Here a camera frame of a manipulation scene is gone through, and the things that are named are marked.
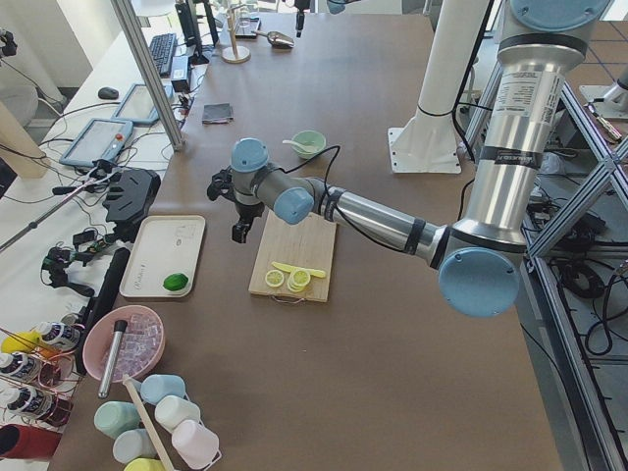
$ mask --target cup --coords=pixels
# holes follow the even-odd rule
[[[189,400],[167,395],[155,407],[155,420],[172,434],[183,420],[200,422],[200,408]]]
[[[157,405],[167,395],[185,397],[185,382],[177,375],[150,375],[141,384],[140,394],[149,404]]]
[[[158,459],[136,458],[127,466],[125,471],[166,471]]]
[[[114,458],[122,464],[129,464],[136,458],[154,458],[155,446],[146,429],[127,430],[114,442]]]
[[[0,427],[0,458],[47,461],[54,454],[61,434],[28,425]]]
[[[220,457],[218,436],[193,420],[183,420],[177,426],[172,443],[191,469],[204,469]]]
[[[127,430],[136,429],[139,422],[137,409],[130,402],[110,400],[98,407],[94,415],[96,429],[114,440]]]

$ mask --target label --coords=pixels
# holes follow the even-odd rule
[[[20,388],[20,398],[7,405],[7,408],[16,414],[32,419],[38,419],[53,406],[52,394],[35,388]]]
[[[0,368],[2,374],[24,383],[30,383],[41,370],[41,363],[25,354],[13,354],[13,362],[6,368]]]
[[[564,77],[553,72],[513,72],[501,79],[494,115],[516,115],[550,125]]]
[[[50,332],[45,336],[42,336],[41,339],[50,346],[55,346],[63,351],[68,351],[76,348],[79,344],[80,332],[74,327],[53,322]]]
[[[564,78],[558,74],[546,76],[546,79],[544,80],[544,84],[549,84],[548,99],[546,100],[546,105],[543,108],[543,117],[541,118],[541,121],[546,125],[551,124],[553,115],[556,112],[556,106],[558,106],[563,82]]]
[[[542,72],[511,72],[501,78],[493,114],[529,118]]]
[[[485,146],[482,151],[482,160],[493,160],[496,165],[520,165],[538,170],[543,154]]]

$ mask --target wooden cutting board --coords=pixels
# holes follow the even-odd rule
[[[326,302],[332,276],[335,240],[336,224],[325,221],[320,216],[309,214],[301,223],[290,226],[270,212],[257,251],[249,292]],[[274,269],[272,262],[324,270],[327,277],[312,277],[304,291],[294,293],[288,289],[289,273],[284,273],[284,284],[278,288],[270,288],[266,285],[265,277],[269,270]]]

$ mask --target pink cup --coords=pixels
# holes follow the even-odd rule
[[[173,447],[191,469],[204,469],[220,458],[218,436],[193,420],[183,420],[173,432]]]

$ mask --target lemon slice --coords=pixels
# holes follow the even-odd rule
[[[266,285],[271,288],[278,288],[284,284],[284,274],[279,270],[269,270],[266,273]]]
[[[290,273],[288,278],[288,281],[295,288],[305,288],[309,285],[311,280],[312,277],[310,276],[310,273],[307,270],[302,270],[300,268]]]
[[[305,287],[296,287],[290,280],[288,280],[288,289],[291,292],[302,292]]]

